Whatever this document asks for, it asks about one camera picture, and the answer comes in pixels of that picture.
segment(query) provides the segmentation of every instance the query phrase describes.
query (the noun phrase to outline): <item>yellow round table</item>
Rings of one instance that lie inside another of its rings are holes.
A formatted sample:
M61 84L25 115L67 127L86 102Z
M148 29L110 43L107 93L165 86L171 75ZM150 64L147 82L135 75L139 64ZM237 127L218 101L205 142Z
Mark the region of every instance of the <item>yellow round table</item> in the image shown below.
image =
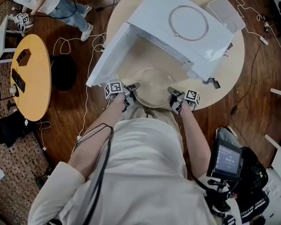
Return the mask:
M143 0L121 0L114 9L107 27L108 44L120 26L126 22ZM190 0L204 8L213 0ZM220 84L215 89L213 84L204 85L199 79L189 78L181 68L178 60L158 48L151 42L139 39L132 47L117 70L118 77L124 84L134 83L134 75L145 68L159 67L166 70L176 81L172 87L180 91L196 90L201 95L201 101L196 109L210 106L222 99L235 85L244 64L244 39L239 31L232 40L233 47L229 49L228 57L223 57L212 77Z
M19 66L17 58L24 49L28 49L31 56L26 66ZM19 97L14 97L19 111L30 121L40 120L49 106L51 65L46 45L39 36L30 34L24 37L14 53L10 82L15 85L11 77L12 69L15 69L25 82L25 92L18 87Z

